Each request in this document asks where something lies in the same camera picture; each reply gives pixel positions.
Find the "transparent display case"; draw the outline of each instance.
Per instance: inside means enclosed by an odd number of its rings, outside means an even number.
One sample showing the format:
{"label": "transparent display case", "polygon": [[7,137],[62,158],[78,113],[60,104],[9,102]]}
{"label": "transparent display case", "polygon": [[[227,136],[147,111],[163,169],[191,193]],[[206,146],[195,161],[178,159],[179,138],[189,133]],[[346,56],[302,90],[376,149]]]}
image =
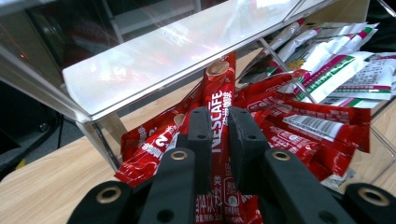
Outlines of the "transparent display case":
{"label": "transparent display case", "polygon": [[[185,86],[219,57],[333,2],[0,1],[0,80],[74,120],[117,170],[120,139],[129,129],[120,119],[125,112]],[[357,181],[379,183],[394,167],[394,147],[376,129],[372,139],[387,159],[355,175]],[[358,170],[366,156],[373,155],[358,154],[351,168]]]}

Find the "wooden surface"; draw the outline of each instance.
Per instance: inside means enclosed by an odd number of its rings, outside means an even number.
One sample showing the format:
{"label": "wooden surface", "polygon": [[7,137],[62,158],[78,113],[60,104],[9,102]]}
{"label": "wooden surface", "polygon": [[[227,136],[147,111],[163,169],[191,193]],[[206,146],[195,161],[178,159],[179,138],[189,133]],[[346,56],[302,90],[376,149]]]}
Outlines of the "wooden surface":
{"label": "wooden surface", "polygon": [[[246,62],[238,62],[240,69]],[[155,116],[162,109],[179,102],[195,85],[193,82],[122,118],[127,130]],[[396,145],[396,101],[373,120],[374,126]],[[394,159],[387,149],[374,150],[372,155],[357,153],[353,168],[361,179],[373,181],[378,170]],[[375,184],[396,195],[396,165]],[[65,223],[83,196],[94,186],[116,180],[113,170],[86,137],[62,147],[10,174],[0,183],[1,223]]]}

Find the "barcode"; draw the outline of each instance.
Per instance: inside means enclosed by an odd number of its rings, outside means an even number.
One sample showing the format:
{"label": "barcode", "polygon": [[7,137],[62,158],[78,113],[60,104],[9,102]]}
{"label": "barcode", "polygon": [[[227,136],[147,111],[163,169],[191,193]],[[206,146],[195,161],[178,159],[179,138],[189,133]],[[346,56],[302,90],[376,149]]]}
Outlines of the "barcode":
{"label": "barcode", "polygon": [[332,142],[334,141],[335,136],[338,134],[341,127],[344,125],[343,123],[339,122],[329,121],[326,119],[317,119],[303,115],[293,115],[284,118],[283,121],[289,125]]}

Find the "pile of packets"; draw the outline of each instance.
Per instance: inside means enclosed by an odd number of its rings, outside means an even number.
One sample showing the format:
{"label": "pile of packets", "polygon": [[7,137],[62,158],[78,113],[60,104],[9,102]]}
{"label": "pile of packets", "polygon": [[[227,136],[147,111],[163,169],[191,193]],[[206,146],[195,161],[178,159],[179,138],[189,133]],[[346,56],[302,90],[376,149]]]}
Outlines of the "pile of packets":
{"label": "pile of packets", "polygon": [[227,123],[231,105],[250,112],[270,146],[294,153],[319,181],[342,176],[355,150],[370,152],[371,109],[348,105],[390,99],[396,53],[357,51],[376,24],[306,27],[302,21],[270,43],[291,72],[282,71],[264,50],[243,73],[241,81],[249,85],[236,88],[236,52],[224,56],[206,68],[180,103],[122,137],[124,163],[115,176],[132,187],[154,176],[163,153],[174,147],[179,133],[187,133],[190,112],[205,106],[214,137],[212,191],[197,196],[196,222],[263,223],[257,196],[235,188]]}

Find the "white shelf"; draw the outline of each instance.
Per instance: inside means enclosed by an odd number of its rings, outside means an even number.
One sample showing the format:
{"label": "white shelf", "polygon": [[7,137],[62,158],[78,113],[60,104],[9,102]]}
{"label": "white shelf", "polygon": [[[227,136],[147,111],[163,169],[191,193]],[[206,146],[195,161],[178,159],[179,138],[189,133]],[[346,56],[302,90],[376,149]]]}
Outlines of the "white shelf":
{"label": "white shelf", "polygon": [[[307,0],[302,17],[333,0]],[[180,81],[218,57],[290,21],[298,0],[229,0],[63,70],[71,97],[97,120]]]}

